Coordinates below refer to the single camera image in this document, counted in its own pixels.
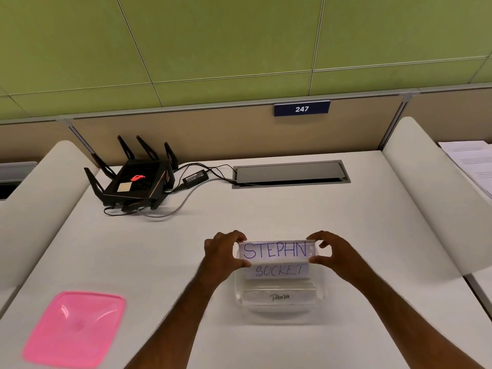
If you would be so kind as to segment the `person's right hand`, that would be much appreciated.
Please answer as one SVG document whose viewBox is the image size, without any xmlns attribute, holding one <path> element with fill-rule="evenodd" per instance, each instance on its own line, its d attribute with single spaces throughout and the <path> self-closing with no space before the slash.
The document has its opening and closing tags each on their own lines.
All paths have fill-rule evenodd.
<svg viewBox="0 0 492 369">
<path fill-rule="evenodd" d="M 330 265 L 322 266 L 331 269 L 351 285 L 357 286 L 367 271 L 368 265 L 348 241 L 339 235 L 323 230 L 309 235 L 306 239 L 321 241 L 319 248 L 329 247 L 332 251 Z"/>
</svg>

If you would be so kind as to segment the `person's left forearm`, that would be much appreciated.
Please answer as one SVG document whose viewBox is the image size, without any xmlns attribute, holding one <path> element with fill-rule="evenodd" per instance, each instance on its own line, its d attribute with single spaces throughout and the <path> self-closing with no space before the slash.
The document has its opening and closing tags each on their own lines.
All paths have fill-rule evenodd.
<svg viewBox="0 0 492 369">
<path fill-rule="evenodd" d="M 203 261 L 156 331 L 125 369 L 187 369 L 195 337 L 214 291 L 236 270 Z"/>
</svg>

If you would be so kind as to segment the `white card with black handwriting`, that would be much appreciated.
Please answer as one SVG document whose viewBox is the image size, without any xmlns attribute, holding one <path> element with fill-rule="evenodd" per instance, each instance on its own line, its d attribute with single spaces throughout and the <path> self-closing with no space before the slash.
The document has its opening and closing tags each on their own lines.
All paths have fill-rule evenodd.
<svg viewBox="0 0 492 369">
<path fill-rule="evenodd" d="M 315 304 L 317 293 L 312 290 L 258 290 L 246 291 L 241 297 L 243 305 Z"/>
</svg>

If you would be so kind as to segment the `beige desk partition panel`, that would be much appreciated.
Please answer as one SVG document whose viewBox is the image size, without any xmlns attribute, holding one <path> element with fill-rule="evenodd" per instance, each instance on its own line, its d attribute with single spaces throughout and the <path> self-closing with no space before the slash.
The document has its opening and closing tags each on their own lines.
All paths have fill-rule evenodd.
<svg viewBox="0 0 492 369">
<path fill-rule="evenodd" d="M 147 158 L 140 136 L 159 157 L 168 142 L 180 163 L 377 150 L 403 95 L 335 99 L 329 112 L 274 117 L 274 105 L 157 112 L 71 120 L 106 163 L 126 156 L 121 136 L 135 156 Z"/>
</svg>

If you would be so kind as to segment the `white curved desk divider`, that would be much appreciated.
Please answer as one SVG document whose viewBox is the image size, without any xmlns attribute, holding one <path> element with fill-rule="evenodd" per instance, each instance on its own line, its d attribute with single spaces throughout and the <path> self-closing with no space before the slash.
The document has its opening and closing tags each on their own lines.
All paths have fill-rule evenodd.
<svg viewBox="0 0 492 369">
<path fill-rule="evenodd" d="M 8 307 L 89 187 L 93 161 L 58 142 L 0 203 L 0 314 Z"/>
<path fill-rule="evenodd" d="M 412 118 L 383 154 L 462 275 L 492 266 L 492 204 Z"/>
</svg>

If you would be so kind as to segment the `white card with blue handwriting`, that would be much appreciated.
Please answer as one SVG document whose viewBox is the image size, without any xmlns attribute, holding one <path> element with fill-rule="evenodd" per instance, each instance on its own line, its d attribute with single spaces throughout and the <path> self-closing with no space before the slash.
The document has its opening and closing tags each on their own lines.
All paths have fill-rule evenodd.
<svg viewBox="0 0 492 369">
<path fill-rule="evenodd" d="M 237 257 L 256 263 L 304 262 L 317 255 L 315 241 L 263 241 L 238 243 Z"/>
</svg>

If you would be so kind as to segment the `stack of printed papers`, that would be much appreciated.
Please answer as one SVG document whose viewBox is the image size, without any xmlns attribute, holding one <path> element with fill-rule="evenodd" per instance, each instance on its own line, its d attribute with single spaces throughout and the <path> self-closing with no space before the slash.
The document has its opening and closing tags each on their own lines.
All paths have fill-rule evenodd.
<svg viewBox="0 0 492 369">
<path fill-rule="evenodd" d="M 439 142 L 452 161 L 492 199 L 492 144 L 485 141 Z"/>
</svg>

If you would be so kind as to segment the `clear plastic container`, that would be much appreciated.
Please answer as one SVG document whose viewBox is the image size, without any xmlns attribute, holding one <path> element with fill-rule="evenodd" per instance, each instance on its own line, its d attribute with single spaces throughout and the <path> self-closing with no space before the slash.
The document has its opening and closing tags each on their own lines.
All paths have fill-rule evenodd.
<svg viewBox="0 0 492 369">
<path fill-rule="evenodd" d="M 250 280 L 245 279 L 241 269 L 235 273 L 236 301 L 244 309 L 252 312 L 278 312 L 295 313 L 307 312 L 323 300 L 325 295 L 324 274 L 316 266 L 309 264 L 311 271 L 310 279 L 277 279 L 277 280 Z M 290 305 L 243 305 L 241 297 L 246 291 L 258 290 L 312 290 L 317 293 L 315 304 L 290 304 Z"/>
</svg>

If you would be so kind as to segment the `person's right forearm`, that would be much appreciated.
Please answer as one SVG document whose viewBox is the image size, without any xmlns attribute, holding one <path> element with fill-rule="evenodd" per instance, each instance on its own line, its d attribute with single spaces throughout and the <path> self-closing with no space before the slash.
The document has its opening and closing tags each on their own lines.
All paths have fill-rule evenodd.
<svg viewBox="0 0 492 369">
<path fill-rule="evenodd" d="M 365 296 L 410 369 L 484 369 L 428 323 L 364 261 L 333 270 Z"/>
</svg>

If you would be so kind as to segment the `pink plastic lid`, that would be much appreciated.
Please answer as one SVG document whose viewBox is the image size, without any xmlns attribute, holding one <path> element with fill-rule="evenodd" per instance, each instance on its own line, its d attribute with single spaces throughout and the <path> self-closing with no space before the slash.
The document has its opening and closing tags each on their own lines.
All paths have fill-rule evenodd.
<svg viewBox="0 0 492 369">
<path fill-rule="evenodd" d="M 22 350 L 38 365 L 96 369 L 106 356 L 126 309 L 119 295 L 63 291 L 42 313 Z"/>
</svg>

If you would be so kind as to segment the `black router with antennas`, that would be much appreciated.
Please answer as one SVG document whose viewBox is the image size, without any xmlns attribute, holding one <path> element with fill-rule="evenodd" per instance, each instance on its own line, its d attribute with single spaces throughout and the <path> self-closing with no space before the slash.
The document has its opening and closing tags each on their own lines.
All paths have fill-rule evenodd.
<svg viewBox="0 0 492 369">
<path fill-rule="evenodd" d="M 110 179 L 103 188 L 89 168 L 84 168 L 94 194 L 105 207 L 120 208 L 122 212 L 132 213 L 149 207 L 157 209 L 169 195 L 175 185 L 174 173 L 178 170 L 178 159 L 169 146 L 164 143 L 166 158 L 158 154 L 140 137 L 136 137 L 149 159 L 137 159 L 121 136 L 118 140 L 126 154 L 127 161 L 118 173 L 115 173 L 96 153 L 92 158 L 101 171 Z"/>
</svg>

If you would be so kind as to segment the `black power adapter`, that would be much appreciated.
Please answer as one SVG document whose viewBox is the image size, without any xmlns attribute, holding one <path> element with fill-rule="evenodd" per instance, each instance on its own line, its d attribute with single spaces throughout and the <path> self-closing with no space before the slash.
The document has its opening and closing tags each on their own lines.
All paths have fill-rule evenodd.
<svg viewBox="0 0 492 369">
<path fill-rule="evenodd" d="M 192 188 L 194 186 L 198 186 L 201 183 L 207 181 L 209 179 L 209 175 L 206 170 L 202 169 L 196 173 L 193 173 L 189 176 L 186 176 L 182 179 L 182 185 L 185 189 Z"/>
</svg>

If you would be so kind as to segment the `blue number sign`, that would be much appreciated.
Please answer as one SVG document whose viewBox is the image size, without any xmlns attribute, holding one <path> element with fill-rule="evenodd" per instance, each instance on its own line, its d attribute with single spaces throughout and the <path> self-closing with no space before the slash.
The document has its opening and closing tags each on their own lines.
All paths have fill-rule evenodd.
<svg viewBox="0 0 492 369">
<path fill-rule="evenodd" d="M 274 104 L 274 117 L 327 114 L 331 100 Z"/>
</svg>

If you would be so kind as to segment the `person's left hand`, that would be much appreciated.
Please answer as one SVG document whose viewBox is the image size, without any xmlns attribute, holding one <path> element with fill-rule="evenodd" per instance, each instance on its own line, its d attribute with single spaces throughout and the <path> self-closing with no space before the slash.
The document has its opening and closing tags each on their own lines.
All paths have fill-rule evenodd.
<svg viewBox="0 0 492 369">
<path fill-rule="evenodd" d="M 206 284 L 217 287 L 236 271 L 233 270 L 233 247 L 234 244 L 246 240 L 242 232 L 233 230 L 229 233 L 218 232 L 212 239 L 205 241 L 205 256 L 200 264 L 199 273 Z"/>
</svg>

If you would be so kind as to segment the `white card with purple handwriting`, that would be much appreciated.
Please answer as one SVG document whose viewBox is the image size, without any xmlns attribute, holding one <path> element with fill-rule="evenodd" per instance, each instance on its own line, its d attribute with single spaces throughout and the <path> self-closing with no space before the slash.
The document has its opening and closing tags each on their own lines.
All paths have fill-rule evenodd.
<svg viewBox="0 0 492 369">
<path fill-rule="evenodd" d="M 311 278 L 308 262 L 257 263 L 242 268 L 241 271 L 244 278 L 250 280 Z"/>
</svg>

